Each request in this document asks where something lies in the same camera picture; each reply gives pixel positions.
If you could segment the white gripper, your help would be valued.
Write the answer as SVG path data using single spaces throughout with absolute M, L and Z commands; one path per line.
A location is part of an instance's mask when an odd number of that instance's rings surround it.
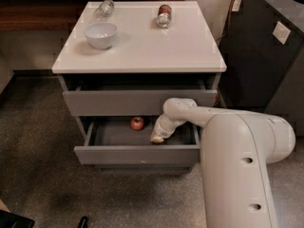
M 150 141 L 152 143 L 163 143 L 164 139 L 168 139 L 177 127 L 184 124 L 181 120 L 172 120 L 167 115 L 162 114 L 156 120 Z

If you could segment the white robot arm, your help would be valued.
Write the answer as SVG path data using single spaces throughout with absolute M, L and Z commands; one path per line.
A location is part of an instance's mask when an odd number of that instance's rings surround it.
M 278 228 L 267 165 L 284 160 L 294 150 L 291 125 L 275 115 L 170 98 L 150 140 L 161 143 L 187 122 L 202 128 L 200 165 L 207 228 Z

